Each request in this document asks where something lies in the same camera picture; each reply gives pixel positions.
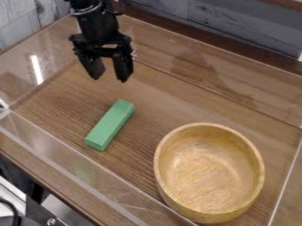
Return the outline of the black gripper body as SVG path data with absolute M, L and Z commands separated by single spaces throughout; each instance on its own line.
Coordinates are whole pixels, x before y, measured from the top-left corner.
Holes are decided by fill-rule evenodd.
M 131 38 L 119 31 L 116 17 L 124 13 L 123 10 L 118 11 L 112 5 L 72 5 L 70 12 L 80 28 L 80 33 L 70 36 L 75 53 L 80 51 L 112 58 L 119 45 L 132 50 Z

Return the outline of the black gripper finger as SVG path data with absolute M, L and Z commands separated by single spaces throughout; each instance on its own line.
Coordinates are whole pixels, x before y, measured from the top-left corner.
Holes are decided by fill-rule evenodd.
M 106 72 L 102 58 L 80 51 L 76 51 L 75 54 L 86 69 L 87 74 L 94 80 L 98 80 Z
M 115 67 L 116 78 L 120 82 L 127 82 L 134 73 L 132 50 L 119 45 L 114 51 L 112 61 Z

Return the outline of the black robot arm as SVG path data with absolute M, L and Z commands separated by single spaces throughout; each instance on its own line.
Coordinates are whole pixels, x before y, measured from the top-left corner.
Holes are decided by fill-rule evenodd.
M 116 11 L 110 0 L 66 0 L 70 12 L 76 19 L 80 33 L 71 34 L 74 52 L 92 79 L 99 79 L 106 66 L 103 57 L 111 58 L 116 79 L 127 82 L 134 73 L 134 49 L 131 37 L 119 32 Z

